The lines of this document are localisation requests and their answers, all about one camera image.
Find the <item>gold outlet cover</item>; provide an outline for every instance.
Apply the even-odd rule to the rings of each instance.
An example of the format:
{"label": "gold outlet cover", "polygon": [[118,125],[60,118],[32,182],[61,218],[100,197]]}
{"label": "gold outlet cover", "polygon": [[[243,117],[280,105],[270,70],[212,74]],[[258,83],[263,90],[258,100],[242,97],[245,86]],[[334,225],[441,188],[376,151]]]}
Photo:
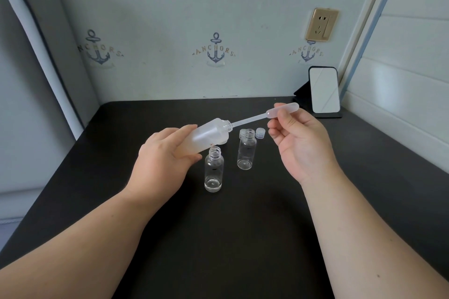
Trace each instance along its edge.
{"label": "gold outlet cover", "polygon": [[340,11],[316,8],[310,20],[306,40],[328,41]]}

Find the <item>white wall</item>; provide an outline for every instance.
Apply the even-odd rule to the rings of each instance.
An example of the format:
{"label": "white wall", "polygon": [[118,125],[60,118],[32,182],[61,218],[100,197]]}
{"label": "white wall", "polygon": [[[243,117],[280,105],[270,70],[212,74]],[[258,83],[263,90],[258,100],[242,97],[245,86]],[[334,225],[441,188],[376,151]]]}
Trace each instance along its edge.
{"label": "white wall", "polygon": [[449,0],[388,0],[343,105],[449,172]]}
{"label": "white wall", "polygon": [[75,142],[8,0],[0,0],[0,219],[22,217]]}
{"label": "white wall", "polygon": [[[105,103],[291,95],[307,81],[309,66],[339,65],[365,0],[62,1]],[[309,49],[304,36],[315,7],[341,13],[331,41]],[[101,39],[101,57],[109,52],[104,64],[87,56],[97,56],[89,29]],[[225,53],[221,68],[207,65],[215,32],[222,39],[218,55]],[[315,56],[305,62],[301,52],[306,57],[308,50]]]}

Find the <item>forearm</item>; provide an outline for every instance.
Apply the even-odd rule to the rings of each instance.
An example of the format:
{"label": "forearm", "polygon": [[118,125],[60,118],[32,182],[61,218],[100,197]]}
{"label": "forearm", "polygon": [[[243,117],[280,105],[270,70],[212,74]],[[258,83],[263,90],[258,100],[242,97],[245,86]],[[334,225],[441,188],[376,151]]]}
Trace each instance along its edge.
{"label": "forearm", "polygon": [[447,298],[449,284],[339,168],[302,184],[336,298]]}
{"label": "forearm", "polygon": [[158,208],[118,194],[0,270],[5,298],[110,298]]}

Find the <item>blue trim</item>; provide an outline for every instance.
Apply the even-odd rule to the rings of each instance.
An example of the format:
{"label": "blue trim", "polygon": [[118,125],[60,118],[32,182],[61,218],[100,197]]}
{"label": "blue trim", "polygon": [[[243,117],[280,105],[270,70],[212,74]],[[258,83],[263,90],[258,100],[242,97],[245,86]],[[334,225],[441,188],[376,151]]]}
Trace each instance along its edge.
{"label": "blue trim", "polygon": [[376,11],[376,14],[374,15],[373,22],[371,23],[368,33],[365,36],[365,39],[363,40],[362,47],[359,50],[359,53],[357,54],[356,61],[354,65],[352,65],[351,71],[349,72],[348,78],[346,79],[346,82],[344,86],[341,89],[340,93],[340,102],[343,100],[344,94],[346,93],[349,83],[351,82],[352,77],[354,76],[354,73],[356,72],[357,66],[359,65],[360,59],[363,56],[363,53],[365,53],[366,46],[368,45],[369,40],[371,39],[371,35],[373,34],[374,28],[377,25],[377,22],[379,21],[380,15],[384,11],[384,7],[387,3],[387,0],[382,0],[380,2],[380,5]]}

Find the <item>anchor decal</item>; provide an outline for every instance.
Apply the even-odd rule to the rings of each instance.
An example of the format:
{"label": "anchor decal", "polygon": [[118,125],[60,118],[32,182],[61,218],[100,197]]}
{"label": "anchor decal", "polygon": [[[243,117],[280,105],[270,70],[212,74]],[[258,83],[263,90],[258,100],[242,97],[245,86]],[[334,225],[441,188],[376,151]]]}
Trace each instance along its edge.
{"label": "anchor decal", "polygon": [[217,64],[219,61],[221,61],[221,60],[225,57],[225,53],[224,53],[224,52],[223,52],[223,54],[221,55],[220,58],[218,58],[218,56],[217,56],[217,53],[218,53],[218,52],[217,52],[217,51],[218,51],[218,46],[217,46],[217,44],[218,44],[218,43],[221,43],[221,39],[218,39],[219,37],[220,37],[220,35],[218,34],[218,32],[215,32],[215,33],[214,33],[214,38],[210,40],[212,43],[215,44],[215,54],[214,54],[214,56],[211,57],[209,51],[207,52],[207,56],[208,56],[208,57],[210,58],[210,60],[213,61],[215,64]]}
{"label": "anchor decal", "polygon": [[[96,43],[97,41],[100,41],[101,39],[98,37],[95,37],[95,31],[94,30],[88,30],[87,34],[89,35],[89,37],[86,37],[87,41],[91,41],[92,43]],[[100,51],[98,50],[98,48],[95,50],[95,53],[97,54],[96,57],[92,57],[90,55],[90,53],[87,52],[87,55],[89,56],[90,59],[92,59],[93,61],[99,63],[99,64],[104,64],[106,63],[111,57],[109,56],[109,52],[106,53],[106,57],[103,58],[101,56]]]}
{"label": "anchor decal", "polygon": [[[307,43],[308,43],[309,45],[313,45],[313,44],[316,43],[316,41],[307,41]],[[308,50],[307,50],[307,55],[306,55],[305,57],[304,57],[303,52],[301,52],[301,57],[304,59],[304,61],[311,60],[313,57],[315,57],[315,54],[313,54],[313,55],[311,55],[311,56],[309,57],[309,53],[310,53],[310,46],[309,46],[309,48],[308,48]]]}

